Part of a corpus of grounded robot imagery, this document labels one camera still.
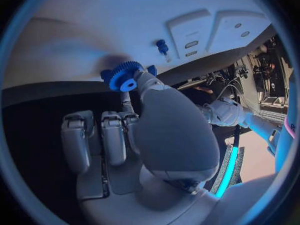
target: blue plastic gear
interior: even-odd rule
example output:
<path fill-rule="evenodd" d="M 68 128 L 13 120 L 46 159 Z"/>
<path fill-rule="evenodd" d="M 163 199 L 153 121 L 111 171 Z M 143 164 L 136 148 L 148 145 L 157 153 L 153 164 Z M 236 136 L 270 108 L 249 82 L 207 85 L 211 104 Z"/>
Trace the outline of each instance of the blue plastic gear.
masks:
<path fill-rule="evenodd" d="M 136 61 L 126 61 L 113 70 L 104 70 L 101 77 L 109 88 L 116 92 L 129 92 L 137 87 L 134 74 L 137 70 L 143 70 L 141 64 Z"/>

